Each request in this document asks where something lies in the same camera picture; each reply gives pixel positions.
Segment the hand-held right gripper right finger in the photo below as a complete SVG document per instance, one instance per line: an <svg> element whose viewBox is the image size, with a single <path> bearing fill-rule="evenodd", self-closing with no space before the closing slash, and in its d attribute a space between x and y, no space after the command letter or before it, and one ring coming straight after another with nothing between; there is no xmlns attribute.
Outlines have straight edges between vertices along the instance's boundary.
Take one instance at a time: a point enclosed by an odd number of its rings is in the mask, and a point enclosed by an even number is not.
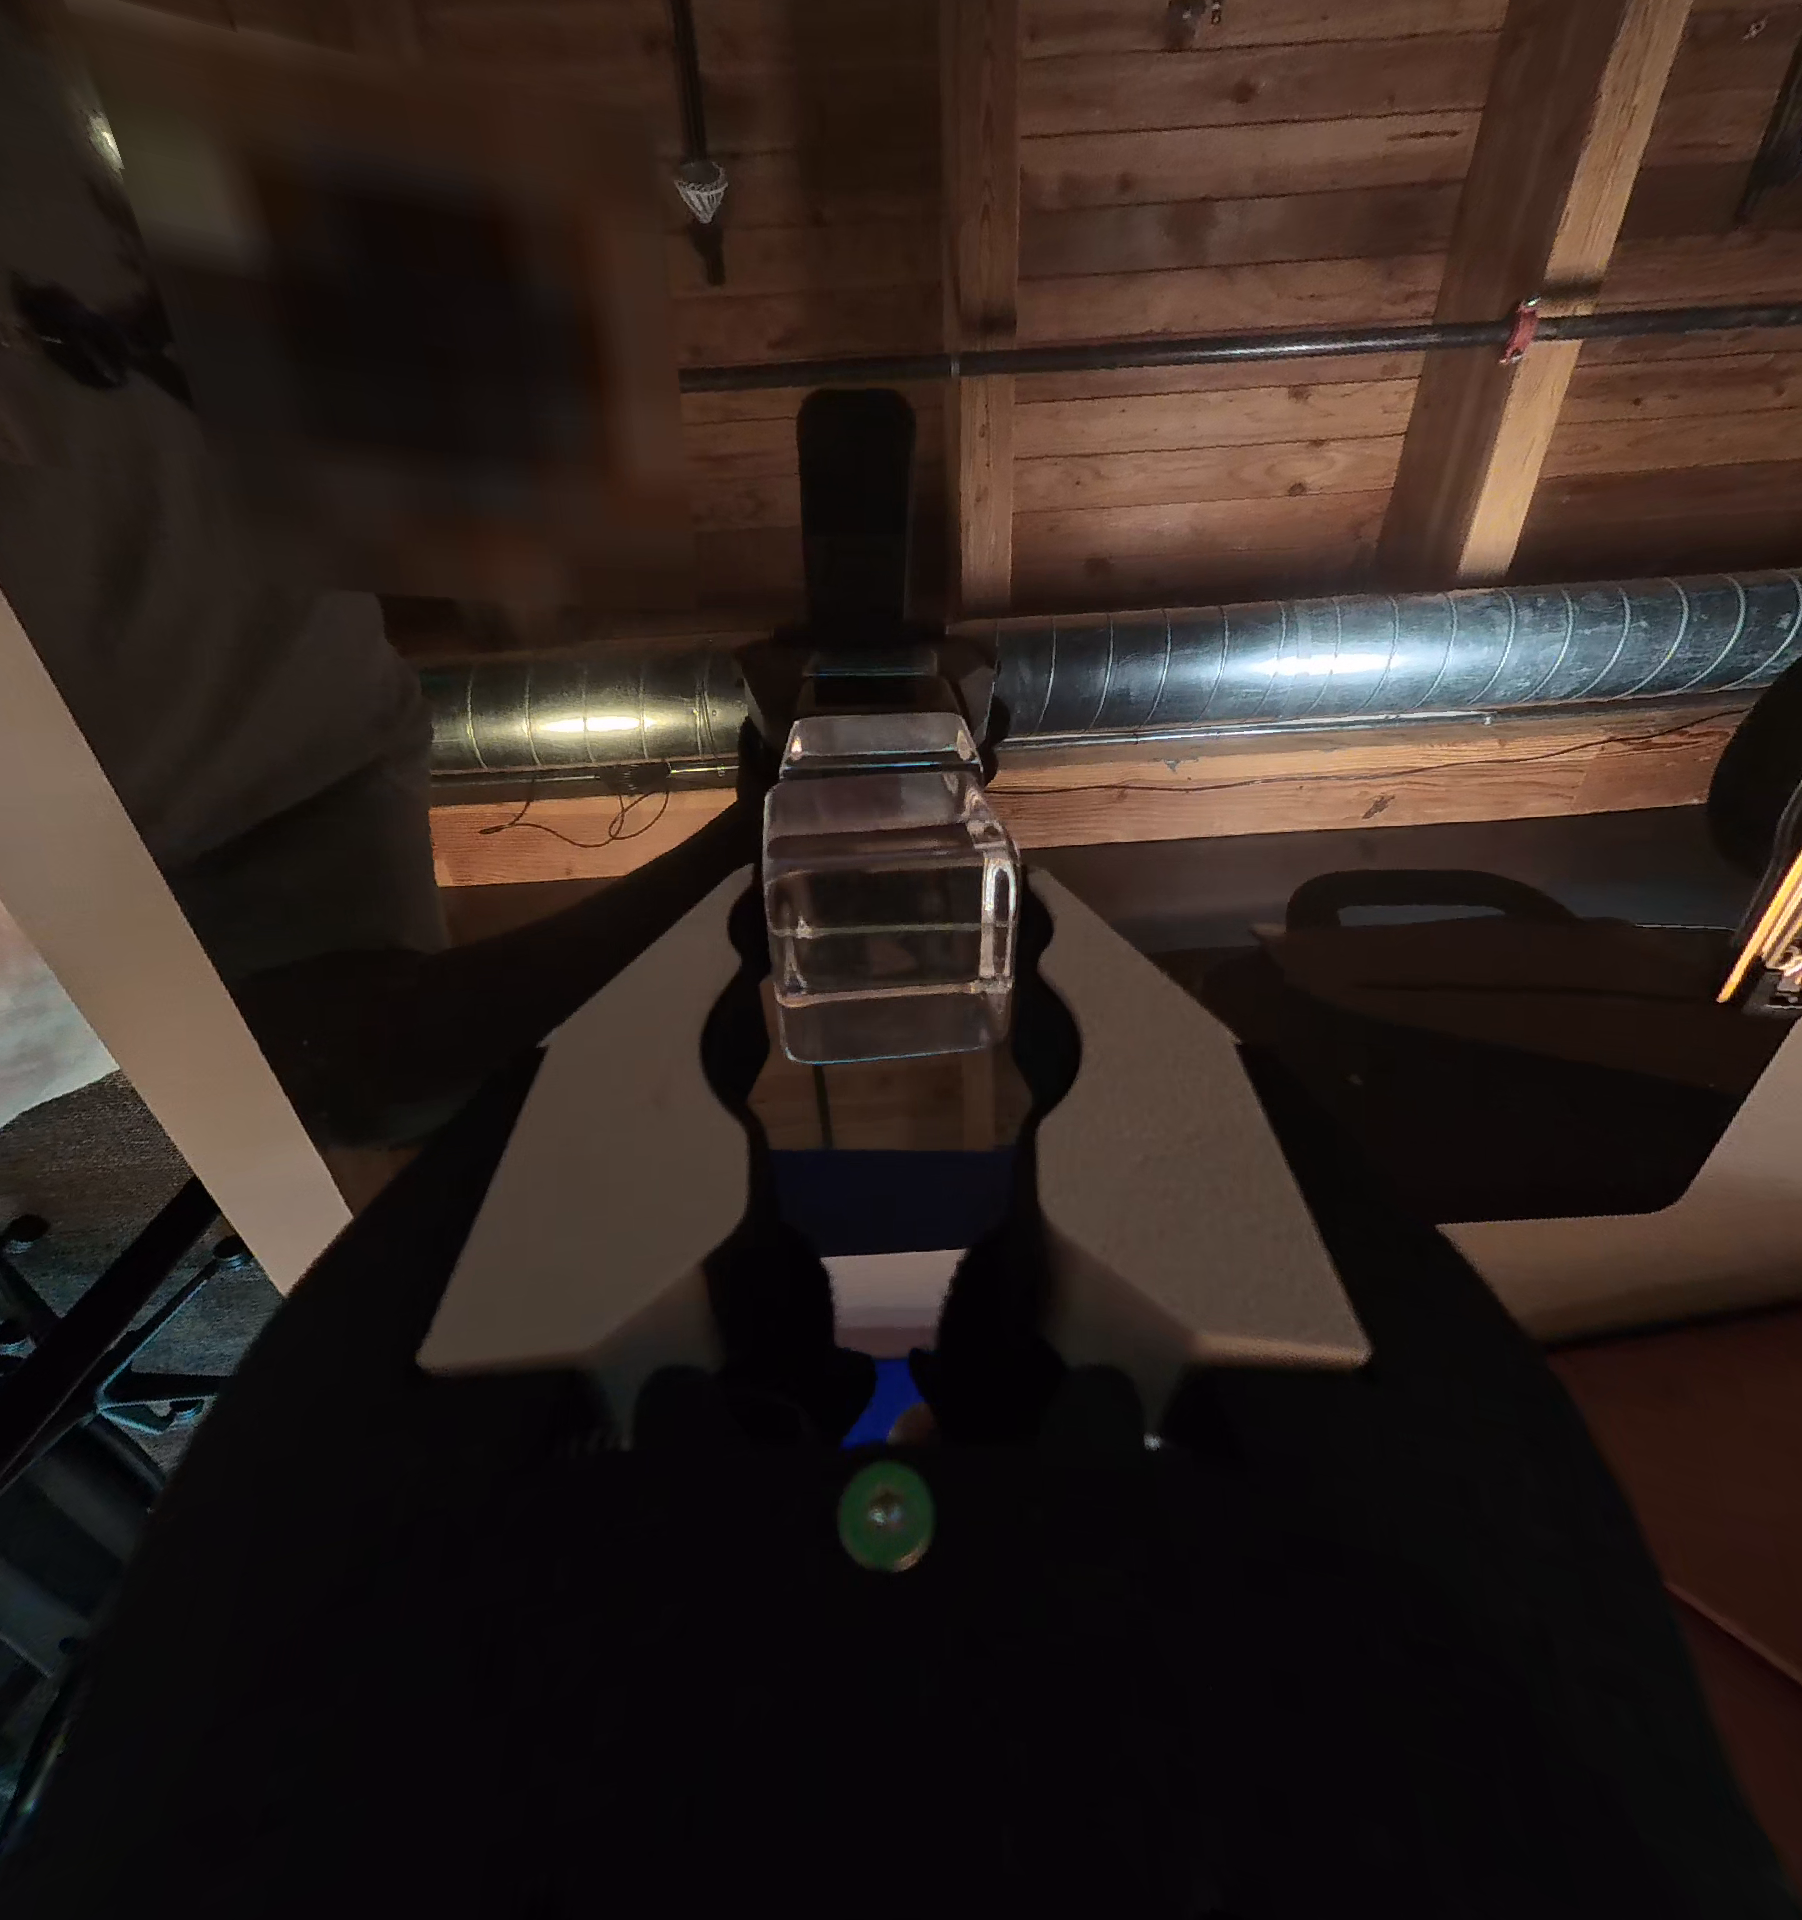
<svg viewBox="0 0 1802 1920"><path fill-rule="evenodd" d="M1353 1375L1369 1332L1323 1244L1234 1035L1077 894L1030 876L1047 988L1080 1065L1037 1119L1041 1332L1064 1364L1122 1373L1148 1428L1185 1376Z"/></svg>

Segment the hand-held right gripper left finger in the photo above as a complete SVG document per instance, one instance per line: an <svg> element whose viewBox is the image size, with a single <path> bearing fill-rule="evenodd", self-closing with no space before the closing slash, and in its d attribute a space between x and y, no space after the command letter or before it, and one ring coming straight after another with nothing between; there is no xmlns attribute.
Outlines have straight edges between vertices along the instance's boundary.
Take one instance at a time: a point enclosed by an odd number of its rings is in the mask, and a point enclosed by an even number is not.
<svg viewBox="0 0 1802 1920"><path fill-rule="evenodd" d="M704 1262L743 1223L749 1141L701 1036L740 980L749 881L721 880L551 1031L418 1347L429 1376L572 1373L627 1437L653 1375L719 1367Z"/></svg>

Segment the clear acrylic cube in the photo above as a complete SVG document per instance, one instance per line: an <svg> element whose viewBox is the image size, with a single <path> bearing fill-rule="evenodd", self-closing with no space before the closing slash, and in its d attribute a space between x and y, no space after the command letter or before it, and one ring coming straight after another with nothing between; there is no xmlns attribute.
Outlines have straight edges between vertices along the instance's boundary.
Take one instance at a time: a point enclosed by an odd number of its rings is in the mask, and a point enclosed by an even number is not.
<svg viewBox="0 0 1802 1920"><path fill-rule="evenodd" d="M761 880L778 1044L794 1065L1004 1044L1022 870L974 772L785 781L763 806Z"/></svg>

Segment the black desk leg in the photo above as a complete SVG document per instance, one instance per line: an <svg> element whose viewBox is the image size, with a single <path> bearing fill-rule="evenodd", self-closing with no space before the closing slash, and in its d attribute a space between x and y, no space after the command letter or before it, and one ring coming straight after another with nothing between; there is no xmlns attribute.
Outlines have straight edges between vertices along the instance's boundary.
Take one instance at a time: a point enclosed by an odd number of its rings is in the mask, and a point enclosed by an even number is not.
<svg viewBox="0 0 1802 1920"><path fill-rule="evenodd" d="M65 1416L93 1411L98 1381L130 1362L130 1338L160 1289L215 1225L215 1200L192 1176L69 1313L17 1309L34 1332L28 1357L0 1384L0 1493L58 1442Z"/></svg>

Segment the office chair base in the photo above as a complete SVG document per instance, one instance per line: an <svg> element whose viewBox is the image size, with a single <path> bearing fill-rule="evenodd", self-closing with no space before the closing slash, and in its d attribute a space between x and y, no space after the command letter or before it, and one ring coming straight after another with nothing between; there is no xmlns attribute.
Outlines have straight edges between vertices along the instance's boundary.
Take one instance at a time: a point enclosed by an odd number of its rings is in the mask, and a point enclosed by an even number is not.
<svg viewBox="0 0 1802 1920"><path fill-rule="evenodd" d="M17 1214L0 1233L0 1390L23 1375L44 1338L64 1320L17 1265L17 1257L50 1238L41 1214ZM212 1243L206 1259L183 1282L171 1282L166 1299L148 1306L130 1327L107 1342L77 1381L65 1428L107 1422L122 1435L160 1437L195 1425L225 1384L224 1375L172 1373L141 1367L141 1353L168 1323L212 1281L252 1270L256 1262L242 1238Z"/></svg>

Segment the dark mirror board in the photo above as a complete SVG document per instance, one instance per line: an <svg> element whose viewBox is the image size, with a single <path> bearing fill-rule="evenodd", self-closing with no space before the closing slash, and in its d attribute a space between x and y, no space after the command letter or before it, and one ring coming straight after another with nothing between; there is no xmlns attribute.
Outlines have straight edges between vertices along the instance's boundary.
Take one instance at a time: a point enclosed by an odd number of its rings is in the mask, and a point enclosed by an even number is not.
<svg viewBox="0 0 1802 1920"><path fill-rule="evenodd" d="M1802 570L1802 298L1731 231L1756 5L711 5L734 286L662 190L662 5L0 5L0 590L187 867L410 721L366 595L551 654L786 618L794 416L924 413L961 618Z"/></svg>

